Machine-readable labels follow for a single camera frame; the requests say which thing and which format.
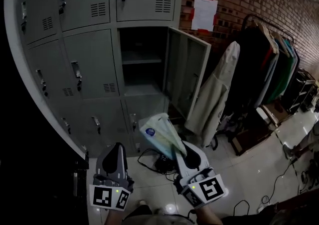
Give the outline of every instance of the red brick wall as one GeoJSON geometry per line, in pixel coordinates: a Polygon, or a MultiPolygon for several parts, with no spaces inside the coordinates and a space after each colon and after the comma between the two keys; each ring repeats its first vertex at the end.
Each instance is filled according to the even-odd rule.
{"type": "Polygon", "coordinates": [[[293,35],[301,67],[314,73],[319,65],[319,0],[218,0],[217,21],[210,33],[191,30],[193,5],[194,0],[182,0],[179,28],[212,44],[208,68],[216,64],[250,13],[293,35]]]}

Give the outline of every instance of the locker vent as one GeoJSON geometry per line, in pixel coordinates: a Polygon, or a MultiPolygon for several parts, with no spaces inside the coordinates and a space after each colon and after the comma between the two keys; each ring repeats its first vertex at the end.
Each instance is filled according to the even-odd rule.
{"type": "Polygon", "coordinates": [[[91,5],[91,16],[102,16],[106,14],[106,7],[105,3],[98,3],[98,4],[92,4],[91,5]]]}
{"type": "Polygon", "coordinates": [[[107,92],[116,92],[115,84],[103,84],[104,91],[107,92]]]}
{"type": "Polygon", "coordinates": [[[47,30],[53,28],[52,17],[46,18],[42,20],[43,30],[47,30]]]}
{"type": "Polygon", "coordinates": [[[72,92],[72,89],[71,89],[71,88],[64,88],[64,89],[62,89],[62,91],[63,91],[63,93],[64,93],[64,95],[65,95],[66,97],[68,97],[68,96],[73,96],[73,92],[72,92]]]}
{"type": "Polygon", "coordinates": [[[171,0],[156,0],[155,12],[170,12],[171,0]]]}

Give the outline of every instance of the paper notice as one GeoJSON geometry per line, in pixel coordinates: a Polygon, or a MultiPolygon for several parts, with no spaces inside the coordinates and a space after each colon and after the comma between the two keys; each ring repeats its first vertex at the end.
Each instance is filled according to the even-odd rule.
{"type": "Polygon", "coordinates": [[[205,29],[213,31],[217,4],[217,0],[195,0],[195,12],[191,23],[191,29],[205,29]]]}

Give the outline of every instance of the white tiled floor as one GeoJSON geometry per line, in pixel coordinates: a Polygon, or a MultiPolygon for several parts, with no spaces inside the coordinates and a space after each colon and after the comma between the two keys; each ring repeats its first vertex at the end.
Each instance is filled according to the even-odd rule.
{"type": "MultiPolygon", "coordinates": [[[[293,147],[311,130],[319,118],[318,113],[309,111],[298,112],[292,118],[284,122],[266,141],[254,147],[241,156],[236,156],[231,145],[219,138],[219,146],[216,151],[210,148],[205,149],[208,160],[220,174],[228,195],[213,202],[212,209],[220,217],[232,216],[234,206],[245,199],[250,204],[249,214],[255,214],[261,204],[264,195],[271,196],[275,178],[281,175],[288,166],[288,160],[282,152],[282,143],[293,147]]],[[[276,190],[271,203],[283,201],[295,196],[298,192],[300,173],[307,168],[312,154],[309,152],[298,160],[286,174],[279,178],[276,183],[276,190]]],[[[146,156],[142,161],[146,164],[153,164],[155,158],[146,156]]],[[[87,183],[93,181],[96,159],[90,159],[90,170],[87,173],[87,183]]],[[[181,214],[186,216],[191,205],[178,195],[175,186],[165,176],[144,168],[137,162],[137,158],[128,158],[129,175],[134,179],[134,192],[130,196],[126,214],[135,209],[135,204],[140,199],[145,199],[150,208],[155,210],[163,208],[166,213],[181,214]]],[[[236,215],[245,215],[247,204],[242,202],[236,208],[236,215]]],[[[89,206],[88,216],[90,225],[102,225],[107,217],[107,211],[89,206]]]]}

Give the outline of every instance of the hanging coat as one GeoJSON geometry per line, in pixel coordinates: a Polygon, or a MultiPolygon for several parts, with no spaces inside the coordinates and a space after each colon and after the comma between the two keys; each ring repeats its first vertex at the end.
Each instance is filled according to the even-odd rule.
{"type": "Polygon", "coordinates": [[[238,61],[240,46],[232,42],[221,57],[217,67],[200,88],[198,99],[185,127],[201,135],[203,146],[213,139],[223,114],[231,80],[238,61]]]}

